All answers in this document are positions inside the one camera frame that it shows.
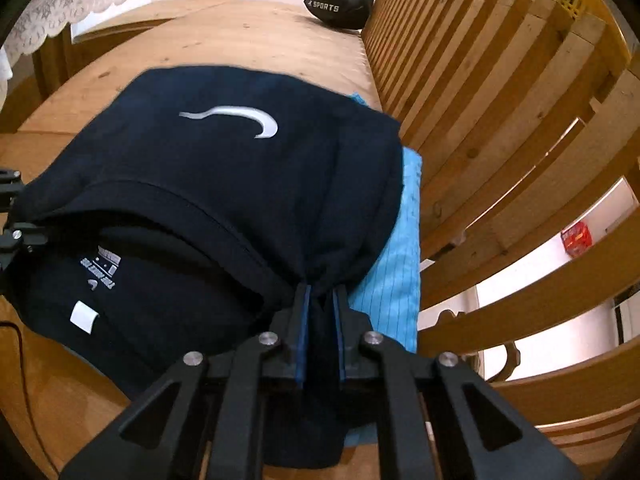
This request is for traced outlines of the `dark navy sweatshirt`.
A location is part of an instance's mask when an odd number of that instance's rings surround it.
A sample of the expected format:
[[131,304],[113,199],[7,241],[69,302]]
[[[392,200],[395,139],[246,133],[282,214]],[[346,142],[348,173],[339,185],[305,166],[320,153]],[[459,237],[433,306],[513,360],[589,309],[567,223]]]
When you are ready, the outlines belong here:
[[336,314],[396,224],[398,131],[286,75],[148,70],[17,196],[9,222],[46,242],[12,259],[4,296],[130,398],[300,304],[304,355],[266,414],[265,460],[334,466],[350,422]]

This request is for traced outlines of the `folded light blue garment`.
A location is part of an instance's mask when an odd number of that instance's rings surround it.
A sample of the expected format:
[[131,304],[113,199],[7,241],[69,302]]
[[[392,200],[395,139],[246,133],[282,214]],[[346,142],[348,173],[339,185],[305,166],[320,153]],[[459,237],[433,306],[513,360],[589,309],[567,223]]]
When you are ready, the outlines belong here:
[[398,217],[390,238],[364,280],[348,297],[349,307],[370,318],[372,327],[418,350],[420,312],[420,177],[422,158],[402,150],[402,192]]

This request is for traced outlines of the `red box beyond railing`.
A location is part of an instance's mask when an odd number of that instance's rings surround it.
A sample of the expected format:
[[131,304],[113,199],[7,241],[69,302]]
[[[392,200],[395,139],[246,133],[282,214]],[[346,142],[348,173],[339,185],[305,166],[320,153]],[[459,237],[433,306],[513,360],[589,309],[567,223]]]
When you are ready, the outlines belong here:
[[593,245],[590,229],[583,221],[577,221],[563,230],[561,240],[564,250],[570,258],[581,256]]

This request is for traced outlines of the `wooden slatted railing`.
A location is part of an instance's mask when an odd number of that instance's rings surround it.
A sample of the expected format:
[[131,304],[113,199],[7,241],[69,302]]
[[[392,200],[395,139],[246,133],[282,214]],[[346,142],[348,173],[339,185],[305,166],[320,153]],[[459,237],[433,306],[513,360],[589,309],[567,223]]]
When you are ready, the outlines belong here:
[[[445,251],[423,271],[423,312],[528,256],[638,174],[639,53],[593,12],[572,18],[555,0],[375,0],[361,38],[378,102],[423,159],[422,256]],[[639,207],[520,292],[441,314],[450,321],[420,330],[419,350],[472,356],[505,345],[509,363],[518,340],[638,281]],[[632,442],[635,365],[639,338],[495,386],[595,479]]]

